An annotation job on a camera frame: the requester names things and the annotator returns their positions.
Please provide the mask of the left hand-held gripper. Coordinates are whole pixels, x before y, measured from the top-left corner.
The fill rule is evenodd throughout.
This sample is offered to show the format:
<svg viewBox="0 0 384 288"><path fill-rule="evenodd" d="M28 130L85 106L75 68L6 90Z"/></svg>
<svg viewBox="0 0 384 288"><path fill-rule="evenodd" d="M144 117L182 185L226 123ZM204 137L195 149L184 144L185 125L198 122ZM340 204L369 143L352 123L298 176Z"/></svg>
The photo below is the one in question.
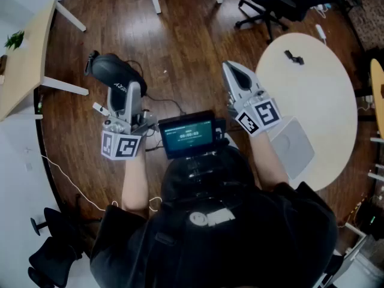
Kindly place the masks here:
<svg viewBox="0 0 384 288"><path fill-rule="evenodd" d="M132 81L128 86L127 99L119 92L108 89L107 106L110 112L101 132L101 154L110 160L130 160L137 155L142 138L149 129L156 131L157 118L142 111L141 88ZM125 111L125 120L118 118Z"/></svg>

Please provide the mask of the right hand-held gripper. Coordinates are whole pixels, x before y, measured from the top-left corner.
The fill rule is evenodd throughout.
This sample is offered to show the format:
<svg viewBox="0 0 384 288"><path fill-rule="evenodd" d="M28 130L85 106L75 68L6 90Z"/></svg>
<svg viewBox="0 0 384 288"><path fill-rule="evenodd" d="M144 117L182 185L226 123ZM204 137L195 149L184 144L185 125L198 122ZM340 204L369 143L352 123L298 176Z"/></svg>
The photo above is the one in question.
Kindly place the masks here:
<svg viewBox="0 0 384 288"><path fill-rule="evenodd" d="M251 137L281 122L281 115L274 100L251 69L233 61L222 63L223 79L232 99L227 106L230 116Z"/></svg>

